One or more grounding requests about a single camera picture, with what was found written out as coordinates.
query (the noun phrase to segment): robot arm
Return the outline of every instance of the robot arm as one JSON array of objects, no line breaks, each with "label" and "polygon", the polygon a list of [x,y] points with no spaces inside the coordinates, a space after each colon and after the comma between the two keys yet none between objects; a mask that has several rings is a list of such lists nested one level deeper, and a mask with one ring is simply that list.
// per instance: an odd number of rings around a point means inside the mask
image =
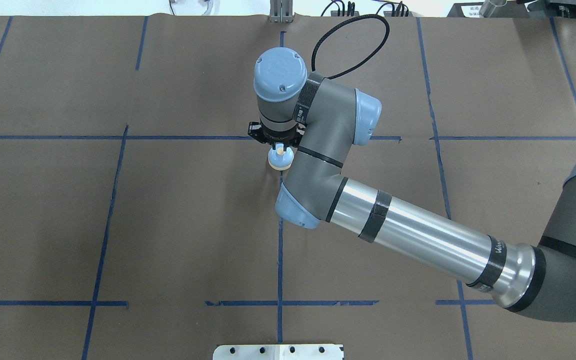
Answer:
[{"label": "robot arm", "polygon": [[[334,223],[461,280],[510,312],[576,322],[576,167],[537,247],[505,244],[341,175],[352,145],[365,145],[381,103],[317,72],[290,48],[272,48],[254,68],[260,123],[251,136],[297,146],[275,210],[315,228]],[[303,134],[299,125],[305,127]]]}]

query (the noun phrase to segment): white metal bracket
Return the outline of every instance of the white metal bracket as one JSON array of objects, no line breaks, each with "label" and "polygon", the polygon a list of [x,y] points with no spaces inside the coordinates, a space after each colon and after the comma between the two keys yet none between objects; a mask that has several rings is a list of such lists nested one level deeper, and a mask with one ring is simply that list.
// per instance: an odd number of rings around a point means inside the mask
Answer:
[{"label": "white metal bracket", "polygon": [[293,0],[270,0],[271,23],[292,23],[294,19]]},{"label": "white metal bracket", "polygon": [[212,360],[344,360],[339,344],[222,345]]}]

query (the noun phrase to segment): silver cylinder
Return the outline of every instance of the silver cylinder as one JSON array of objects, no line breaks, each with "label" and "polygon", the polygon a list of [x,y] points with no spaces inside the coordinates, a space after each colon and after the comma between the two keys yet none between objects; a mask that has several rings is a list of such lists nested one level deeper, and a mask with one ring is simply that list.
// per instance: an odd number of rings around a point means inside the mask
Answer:
[{"label": "silver cylinder", "polygon": [[479,9],[479,14],[484,18],[497,18],[507,4],[507,0],[485,0]]},{"label": "silver cylinder", "polygon": [[[361,234],[377,202],[377,189],[348,180],[341,191],[330,223]],[[374,242],[466,284],[478,281],[494,251],[491,237],[434,214],[396,197]],[[507,246],[505,263],[491,292],[498,305],[514,305],[528,289],[535,267],[533,248],[527,244]]]}]

